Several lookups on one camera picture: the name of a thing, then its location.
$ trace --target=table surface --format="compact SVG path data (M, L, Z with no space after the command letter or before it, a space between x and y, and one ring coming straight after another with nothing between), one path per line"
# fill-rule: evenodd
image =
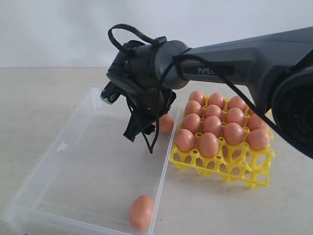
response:
M8 205L32 167L40 159L49 143L57 135L66 120L91 87L103 88L108 82L106 68L40 68L0 69L0 211ZM246 87L240 88L248 94ZM206 94L221 92L225 97L234 96L224 84L190 82L177 91L176 104L183 105L189 94L201 90ZM272 160L270 186L249 191L255 208L245 205L246 190L217 186L209 183L210 190L193 182L186 191L171 166L164 183L158 210L155 234L311 234L313 229L313 161L285 143L274 133L272 147L276 157ZM199 195L210 206L203 208ZM183 197L179 203L171 198ZM220 198L228 200L221 204ZM193 206L185 206L187 200ZM240 207L238 216L246 224L225 224L227 211ZM215 213L213 210L225 210ZM210 231L210 225L199 224L207 217L212 224L220 224L219 230ZM64 235L63 232L33 226L34 234ZM0 234L13 234L0 225Z

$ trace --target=white wall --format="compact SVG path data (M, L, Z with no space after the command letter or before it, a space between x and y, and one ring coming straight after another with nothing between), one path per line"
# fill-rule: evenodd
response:
M107 67L117 23L199 47L312 26L312 0L0 0L0 67Z

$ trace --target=plastic egg holder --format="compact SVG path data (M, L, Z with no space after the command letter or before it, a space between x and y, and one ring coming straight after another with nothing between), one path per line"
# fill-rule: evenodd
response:
M206 105L208 105L209 95L205 97ZM225 115L227 113L227 105L229 98L225 99L225 108L223 109L223 127L226 125ZM170 162L172 162L178 169L188 169L190 167L195 168L200 175L210 175L212 173L218 173L225 181L243 180L246 186L249 188L267 187L269 182L269 168L270 160L274 156L273 149L268 146L261 151L254 151L249 147L246 141L246 137L250 130L246 126L250 118L247 113L249 107L246 106L245 110L245 122L243 131L245 134L244 141L239 145L232 146L228 144L223 137L219 137L219 151L212 158L203 157L198 150L198 141L202 133L196 133L195 138L197 141L196 148L190 152L182 152L174 144ZM273 133L268 130L270 138L273 139Z

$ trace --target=robotic arm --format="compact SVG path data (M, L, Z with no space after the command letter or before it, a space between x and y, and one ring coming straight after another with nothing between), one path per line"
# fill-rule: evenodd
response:
M147 42L119 44L112 30L133 32ZM151 39L132 26L109 30L119 53L110 66L109 84L101 93L112 104L126 97L131 119L124 136L134 141L140 132L158 135L158 118L190 80L226 83L275 132L313 159L313 27L212 46L189 48L166 37ZM234 85L248 87L254 103ZM272 109L276 122L264 113Z

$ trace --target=transparent container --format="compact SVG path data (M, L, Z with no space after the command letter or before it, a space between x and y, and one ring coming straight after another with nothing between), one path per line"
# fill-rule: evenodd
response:
M176 125L179 108L169 114ZM174 136L160 134L151 155L141 135L134 143L123 136L129 117L124 98L108 105L93 88L0 214L2 221L21 235L32 234L32 223L77 235L151 235ZM150 228L137 232L128 212L142 194L156 207Z

